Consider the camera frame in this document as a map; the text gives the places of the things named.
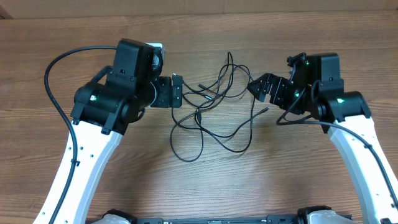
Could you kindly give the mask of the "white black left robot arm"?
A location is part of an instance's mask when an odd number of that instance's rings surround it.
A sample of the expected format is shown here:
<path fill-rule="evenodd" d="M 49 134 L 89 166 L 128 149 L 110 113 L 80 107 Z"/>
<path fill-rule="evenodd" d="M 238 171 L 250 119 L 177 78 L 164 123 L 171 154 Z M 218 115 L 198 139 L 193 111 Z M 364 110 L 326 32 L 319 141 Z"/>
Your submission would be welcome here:
<path fill-rule="evenodd" d="M 163 77 L 165 49 L 161 43 L 121 39 L 112 65 L 102 68 L 77 89 L 69 116 L 49 87 L 51 68 L 61 59 L 93 46 L 80 47 L 53 59 L 44 74 L 45 91 L 67 125 L 65 152 L 49 194 L 35 223 L 84 223 L 96 188 L 111 155 L 129 124 L 146 108 L 179 108 L 182 81 Z"/>

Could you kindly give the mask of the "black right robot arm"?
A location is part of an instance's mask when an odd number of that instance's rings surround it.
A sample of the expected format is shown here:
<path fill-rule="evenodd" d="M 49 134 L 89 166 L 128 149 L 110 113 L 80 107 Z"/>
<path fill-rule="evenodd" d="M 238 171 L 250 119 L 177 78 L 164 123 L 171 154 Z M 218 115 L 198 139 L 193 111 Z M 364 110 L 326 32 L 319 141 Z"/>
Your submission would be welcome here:
<path fill-rule="evenodd" d="M 285 113 L 299 116 L 280 126 L 320 125 L 344 160 L 356 190 L 364 223 L 397 223 L 397 177 L 378 141 L 371 110 L 358 91 L 346 92 L 336 53 L 287 58 L 290 78 L 265 73 L 248 83 L 249 92 Z"/>

